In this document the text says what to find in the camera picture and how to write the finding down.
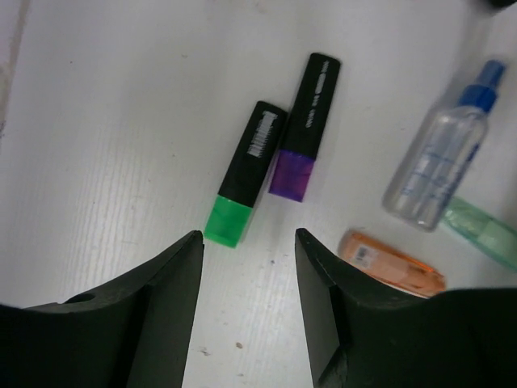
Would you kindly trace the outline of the purple cap black highlighter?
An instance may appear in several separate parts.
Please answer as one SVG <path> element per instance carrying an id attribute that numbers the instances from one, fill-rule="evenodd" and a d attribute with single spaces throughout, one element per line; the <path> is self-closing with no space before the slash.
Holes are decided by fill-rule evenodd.
<path id="1" fill-rule="evenodd" d="M 341 62 L 311 53 L 296 94 L 268 192 L 302 202 L 317 159 Z"/>

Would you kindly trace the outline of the green cap black highlighter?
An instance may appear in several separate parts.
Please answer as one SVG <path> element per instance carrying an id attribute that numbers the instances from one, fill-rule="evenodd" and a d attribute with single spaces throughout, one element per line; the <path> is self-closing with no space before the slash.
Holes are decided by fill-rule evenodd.
<path id="1" fill-rule="evenodd" d="M 256 103 L 217 193 L 204 228 L 205 238 L 226 247 L 237 246 L 270 168 L 287 117 L 286 111 L 275 105 L 264 101 Z"/>

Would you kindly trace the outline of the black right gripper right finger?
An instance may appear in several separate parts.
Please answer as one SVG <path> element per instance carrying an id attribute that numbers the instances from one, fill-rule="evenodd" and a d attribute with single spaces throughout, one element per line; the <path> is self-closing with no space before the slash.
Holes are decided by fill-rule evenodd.
<path id="1" fill-rule="evenodd" d="M 516 291 L 396 290 L 296 231 L 296 274 L 316 387 L 513 387 Z"/>

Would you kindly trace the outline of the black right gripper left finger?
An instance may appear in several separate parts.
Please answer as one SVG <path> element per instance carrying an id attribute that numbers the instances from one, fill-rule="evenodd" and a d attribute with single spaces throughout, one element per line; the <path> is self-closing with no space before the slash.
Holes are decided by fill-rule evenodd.
<path id="1" fill-rule="evenodd" d="M 180 387 L 203 257 L 192 231 L 66 302 L 2 306 L 2 386 Z"/>

